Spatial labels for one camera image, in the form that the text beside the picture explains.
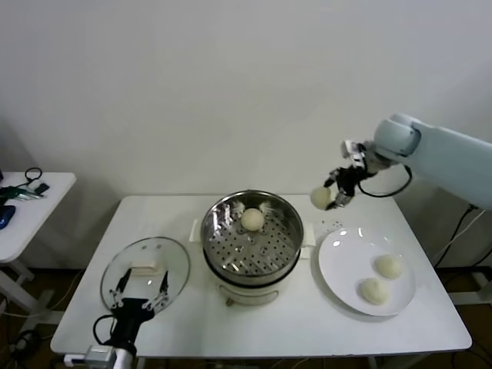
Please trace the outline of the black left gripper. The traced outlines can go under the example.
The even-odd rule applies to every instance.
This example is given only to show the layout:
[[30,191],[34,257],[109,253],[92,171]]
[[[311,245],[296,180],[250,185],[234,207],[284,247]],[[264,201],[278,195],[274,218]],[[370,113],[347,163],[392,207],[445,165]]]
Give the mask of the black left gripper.
[[163,310],[168,303],[168,271],[162,278],[158,294],[148,301],[142,298],[123,298],[130,276],[129,268],[118,280],[116,288],[110,290],[110,308],[116,320],[111,333],[111,346],[135,343],[140,326],[154,318],[153,310]]

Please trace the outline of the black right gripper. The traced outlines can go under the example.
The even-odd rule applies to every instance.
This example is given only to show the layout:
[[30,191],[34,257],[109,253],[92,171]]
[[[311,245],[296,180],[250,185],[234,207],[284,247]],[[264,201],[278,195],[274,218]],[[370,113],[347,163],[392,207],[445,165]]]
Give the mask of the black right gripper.
[[351,202],[351,197],[355,195],[357,184],[364,179],[364,169],[360,167],[350,166],[347,168],[336,168],[329,173],[328,178],[324,182],[324,186],[329,188],[337,183],[338,193],[334,200],[327,206],[327,210],[336,208],[344,208]]

